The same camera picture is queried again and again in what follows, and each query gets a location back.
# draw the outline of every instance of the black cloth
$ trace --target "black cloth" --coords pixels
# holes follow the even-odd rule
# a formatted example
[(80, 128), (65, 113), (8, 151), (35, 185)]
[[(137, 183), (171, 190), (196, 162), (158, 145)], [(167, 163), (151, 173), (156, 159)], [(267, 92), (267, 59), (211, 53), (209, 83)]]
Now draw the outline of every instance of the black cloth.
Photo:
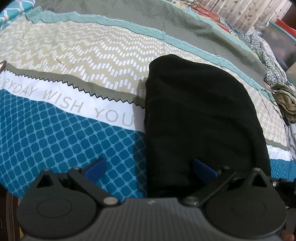
[(199, 180), (191, 161), (214, 170), (253, 167), (271, 175), (255, 107), (244, 86), (229, 73), (176, 55), (149, 65), (146, 81), (145, 144), (149, 197), (183, 196)]

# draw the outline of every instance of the teal stripe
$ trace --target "teal stripe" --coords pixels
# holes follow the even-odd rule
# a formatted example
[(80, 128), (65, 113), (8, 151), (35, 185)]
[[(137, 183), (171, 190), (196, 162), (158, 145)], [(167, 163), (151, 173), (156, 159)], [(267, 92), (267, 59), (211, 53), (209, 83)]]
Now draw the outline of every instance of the teal stripe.
[(31, 12), (27, 13), (26, 17), (29, 21), (32, 21), (33, 23), (38, 23), (40, 20), (44, 23), (57, 23), (60, 21), (62, 21), (62, 22), (74, 21), (77, 23), (98, 23), (98, 24), (106, 25), (106, 26), (118, 26), (118, 27), (126, 28), (134, 33), (137, 33), (137, 34), (142, 34), (142, 35), (150, 36), (153, 38), (157, 38), (159, 40), (163, 40), (166, 43), (175, 46), (176, 48), (179, 48), (184, 51), (195, 54), (195, 55), (197, 55), (197, 56), (199, 56), (211, 63), (214, 63), (220, 67), (227, 68), (227, 69), (237, 73), (247, 84), (249, 84), (253, 88), (260, 91), (268, 100), (270, 100), (272, 102), (275, 101), (270, 92), (266, 91), (262, 86), (260, 86), (258, 83), (256, 83), (252, 78), (248, 77), (245, 73), (240, 71), (237, 67), (235, 67), (228, 60), (226, 60), (220, 56), (216, 56), (214, 54), (211, 54), (207, 51), (204, 51), (204, 50), (202, 50), (198, 47), (195, 47), (185, 41), (168, 36), (163, 31), (149, 28), (149, 27), (140, 26), (137, 24), (123, 21), (123, 20), (110, 19), (110, 18), (107, 18), (105, 16), (101, 16), (101, 15), (81, 15), (76, 12), (57, 14), (57, 13), (52, 13), (49, 11), (42, 11), (40, 7), (35, 8)]

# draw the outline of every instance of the screw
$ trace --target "screw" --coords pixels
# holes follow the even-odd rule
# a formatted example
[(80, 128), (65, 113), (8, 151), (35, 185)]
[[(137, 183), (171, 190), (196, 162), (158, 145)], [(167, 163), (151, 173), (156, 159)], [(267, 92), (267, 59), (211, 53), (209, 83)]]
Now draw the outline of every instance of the screw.
[(148, 203), (149, 205), (153, 205), (154, 203), (156, 203), (156, 201), (151, 200), (151, 201), (148, 201), (147, 203)]
[(197, 206), (199, 204), (199, 199), (194, 196), (189, 196), (184, 199), (184, 203), (189, 206)]
[(223, 171), (226, 171), (226, 170), (229, 170), (229, 169), (230, 169), (230, 167), (228, 167), (228, 166), (223, 166), (223, 167), (222, 167), (222, 170), (223, 170)]
[(105, 197), (103, 199), (103, 203), (106, 205), (115, 205), (117, 204), (119, 201), (116, 197)]

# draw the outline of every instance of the bed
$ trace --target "bed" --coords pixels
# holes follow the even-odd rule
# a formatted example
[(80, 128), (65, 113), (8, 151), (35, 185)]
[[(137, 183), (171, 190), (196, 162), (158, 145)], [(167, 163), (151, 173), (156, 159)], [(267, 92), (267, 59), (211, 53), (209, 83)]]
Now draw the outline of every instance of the bed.
[(0, 183), (15, 196), (45, 168), (65, 172), (104, 157), (107, 172), (97, 185), (121, 201), (144, 197), (145, 80), (149, 63), (167, 54), (242, 83), (272, 176), (296, 177), (269, 91), (285, 79), (274, 61), (262, 63), (266, 52), (209, 11), (181, 1), (18, 0), (1, 14)]

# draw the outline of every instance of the curtain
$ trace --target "curtain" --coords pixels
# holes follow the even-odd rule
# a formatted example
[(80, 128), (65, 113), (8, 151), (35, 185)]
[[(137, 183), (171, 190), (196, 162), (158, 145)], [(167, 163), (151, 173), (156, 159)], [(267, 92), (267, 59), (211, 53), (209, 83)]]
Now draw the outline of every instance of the curtain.
[(289, 0), (194, 0), (190, 4), (192, 8), (197, 5), (247, 32), (256, 22), (267, 26), (269, 21), (282, 19), (292, 3)]

